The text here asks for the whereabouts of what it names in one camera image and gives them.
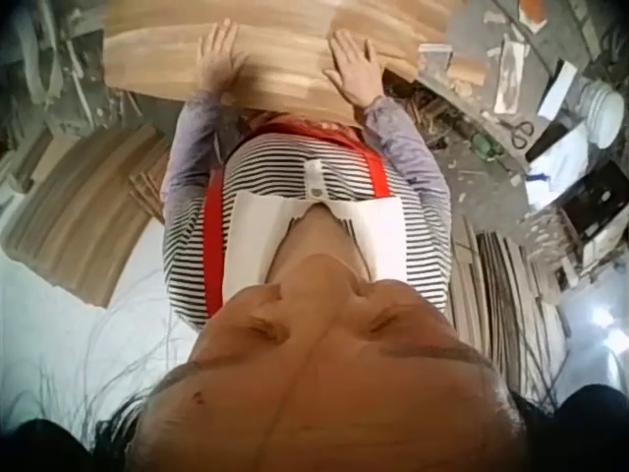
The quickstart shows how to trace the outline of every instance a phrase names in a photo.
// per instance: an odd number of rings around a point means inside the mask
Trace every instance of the white container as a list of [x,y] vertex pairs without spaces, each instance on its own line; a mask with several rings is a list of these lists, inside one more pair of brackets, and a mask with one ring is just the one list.
[[577,113],[586,120],[588,139],[599,149],[611,146],[618,136],[625,113],[625,100],[603,81],[583,87]]

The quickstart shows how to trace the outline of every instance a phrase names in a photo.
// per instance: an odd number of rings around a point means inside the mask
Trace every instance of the dark hair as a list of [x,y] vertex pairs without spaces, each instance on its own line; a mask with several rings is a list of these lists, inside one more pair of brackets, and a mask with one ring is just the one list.
[[[527,426],[526,470],[626,470],[629,401],[613,388],[591,385],[568,398],[554,412],[513,394]],[[111,419],[96,424],[91,451],[66,430],[47,420],[32,420],[2,435],[1,464],[10,470],[44,467],[64,471],[122,472],[136,432],[143,398],[134,397]]]

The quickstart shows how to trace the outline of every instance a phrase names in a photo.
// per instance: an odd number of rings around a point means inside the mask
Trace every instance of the red suspender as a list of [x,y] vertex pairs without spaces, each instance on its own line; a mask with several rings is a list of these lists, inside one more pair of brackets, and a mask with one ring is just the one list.
[[[390,197],[386,182],[383,160],[374,150],[362,143],[349,139],[337,131],[322,130],[299,123],[271,123],[261,126],[240,144],[267,133],[281,133],[315,138],[359,153],[367,162],[372,179],[373,194],[377,199]],[[225,254],[223,252],[223,168],[214,170],[207,188],[203,210],[203,279],[205,285],[205,307],[211,318],[223,306],[223,274]]]

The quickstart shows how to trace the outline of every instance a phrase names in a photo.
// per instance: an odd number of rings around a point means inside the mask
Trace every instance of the scissors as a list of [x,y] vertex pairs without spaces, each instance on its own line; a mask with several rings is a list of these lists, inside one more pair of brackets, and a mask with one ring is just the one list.
[[535,126],[530,121],[523,121],[518,125],[512,125],[506,121],[500,124],[511,132],[511,145],[518,150],[529,147],[529,139],[535,134]]

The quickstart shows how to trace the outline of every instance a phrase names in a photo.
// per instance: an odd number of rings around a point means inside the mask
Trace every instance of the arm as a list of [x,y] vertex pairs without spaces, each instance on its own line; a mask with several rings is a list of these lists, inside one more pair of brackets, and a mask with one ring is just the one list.
[[367,135],[419,194],[424,208],[451,228],[450,189],[409,115],[391,98],[381,96],[365,109]]
[[204,195],[210,171],[219,165],[213,139],[219,116],[220,99],[208,92],[189,100],[179,115],[161,186],[167,225],[182,204]]

